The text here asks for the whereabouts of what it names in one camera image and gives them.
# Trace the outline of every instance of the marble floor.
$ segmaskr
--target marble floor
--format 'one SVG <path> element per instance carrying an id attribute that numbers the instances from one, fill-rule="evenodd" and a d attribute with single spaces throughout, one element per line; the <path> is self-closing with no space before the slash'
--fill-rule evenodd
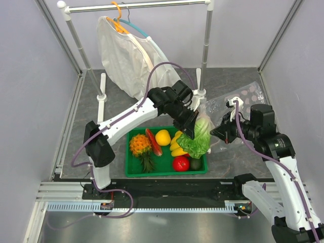
<path id="1" fill-rule="evenodd" d="M 195 68 L 189 68 L 187 70 L 194 78 Z M 98 80 L 100 80 L 100 75 L 103 71 L 104 70 L 95 70 Z M 178 69 L 177 72 L 179 73 L 181 79 L 187 83 L 185 74 Z M 258 82 L 262 88 L 260 77 L 256 68 L 208 68 L 205 81 L 207 100 L 222 96 L 252 82 Z M 106 94 L 108 96 L 108 101 L 105 105 L 105 119 L 118 115 L 137 101 L 119 89 L 119 87 L 108 77 Z M 80 95 L 71 135 L 67 145 L 63 171 L 61 174 L 62 179 L 81 179 L 84 178 L 89 172 L 88 167 L 72 168 L 70 166 L 70 161 L 74 153 L 83 143 L 85 125 L 91 120 L 97 120 L 98 102 L 96 96 L 96 90 L 93 87 L 89 76 L 87 75 Z M 143 123 L 141 127 L 171 125 L 172 119 L 166 115 L 149 120 Z M 115 160 L 110 164 L 110 176 L 113 179 L 126 178 L 126 136 L 119 139 L 112 148 L 116 154 L 116 157 Z M 89 161 L 84 150 L 77 159 L 77 163 L 83 161 Z M 245 146 L 238 146 L 222 152 L 208 154 L 207 163 L 208 172 L 206 174 L 168 176 L 165 178 L 233 178 L 236 175 L 244 173 L 252 173 L 257 178 L 272 177 L 265 163 L 262 162 L 262 159 L 252 154 Z"/>

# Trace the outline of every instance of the aluminum rail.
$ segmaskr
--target aluminum rail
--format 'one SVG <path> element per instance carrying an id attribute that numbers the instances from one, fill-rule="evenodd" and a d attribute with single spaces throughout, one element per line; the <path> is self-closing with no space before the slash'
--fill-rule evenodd
<path id="1" fill-rule="evenodd" d="M 155 7 L 167 7 L 167 6 L 182 6 L 193 4 L 209 4 L 210 0 L 180 0 L 180 1 L 163 1 L 163 2 L 151 2 L 151 3 L 129 3 L 118 4 L 120 9 L 141 9 L 141 8 L 155 8 Z M 88 6 L 88 7 L 67 7 L 65 9 L 66 14 L 72 13 L 84 13 L 94 11 L 107 11 L 116 10 L 115 5 L 102 5 L 102 6 Z"/>

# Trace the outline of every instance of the green lettuce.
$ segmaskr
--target green lettuce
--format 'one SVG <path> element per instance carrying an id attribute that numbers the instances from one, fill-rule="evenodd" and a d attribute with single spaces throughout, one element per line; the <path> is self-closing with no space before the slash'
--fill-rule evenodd
<path id="1" fill-rule="evenodd" d="M 194 139 L 189 138 L 185 134 L 177 139 L 177 143 L 184 151 L 188 152 L 192 158 L 200 158 L 204 155 L 211 143 L 211 135 L 209 132 L 213 128 L 213 123 L 208 116 L 201 116 L 197 119 L 194 127 Z"/>

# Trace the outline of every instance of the white wall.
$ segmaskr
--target white wall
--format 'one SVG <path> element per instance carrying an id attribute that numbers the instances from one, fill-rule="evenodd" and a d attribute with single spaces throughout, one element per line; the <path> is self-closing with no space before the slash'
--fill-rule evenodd
<path id="1" fill-rule="evenodd" d="M 304 1 L 264 70 L 282 133 L 292 140 L 299 171 L 324 220 L 323 0 Z"/>
<path id="2" fill-rule="evenodd" d="M 34 0 L 0 8 L 0 238 L 22 242 L 77 75 Z"/>
<path id="3" fill-rule="evenodd" d="M 258 66 L 293 1 L 215 0 L 208 67 Z M 78 63 L 84 68 L 72 36 L 56 7 L 57 0 L 46 2 Z M 104 0 L 66 0 L 66 2 L 68 6 L 74 7 L 110 3 Z M 184 67 L 200 67 L 206 24 L 205 5 L 131 9 L 130 13 L 131 22 L 151 35 L 170 61 Z M 127 14 L 127 10 L 123 10 L 124 19 L 127 19 Z M 116 10 L 72 14 L 75 28 L 94 69 L 103 68 L 96 34 L 97 20 L 103 15 L 114 18 L 118 13 Z"/>

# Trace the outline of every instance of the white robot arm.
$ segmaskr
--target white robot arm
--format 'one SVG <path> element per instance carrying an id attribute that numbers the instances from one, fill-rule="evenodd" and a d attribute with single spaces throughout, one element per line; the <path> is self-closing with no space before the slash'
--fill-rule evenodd
<path id="1" fill-rule="evenodd" d="M 174 119 L 173 125 L 193 139 L 198 111 L 186 106 L 192 97 L 192 90 L 179 80 L 172 87 L 151 89 L 147 98 L 100 125 L 89 122 L 86 125 L 85 142 L 98 131 L 107 128 L 86 146 L 98 188 L 102 189 L 110 184 L 109 164 L 115 158 L 111 146 L 143 122 L 161 114 L 168 114 Z"/>
<path id="2" fill-rule="evenodd" d="M 241 109 L 243 102 L 239 97 L 229 100 L 227 106 L 233 107 L 235 103 L 236 107 Z M 219 137 L 226 143 L 240 138 L 237 121 L 233 119 L 235 112 L 234 109 L 224 115 L 221 125 L 213 129 L 211 135 Z M 287 135 L 276 131 L 272 106 L 252 105 L 250 120 L 239 121 L 239 126 L 245 140 L 252 141 L 257 153 L 275 160 L 264 159 L 277 184 L 284 207 L 262 189 L 252 174 L 234 177 L 237 193 L 251 200 L 267 218 L 272 225 L 272 234 L 277 243 L 314 242 L 315 230 L 319 238 L 323 238 L 324 225 L 321 224 L 306 195 L 290 139 Z M 308 209 L 310 217 L 307 216 L 305 208 Z"/>

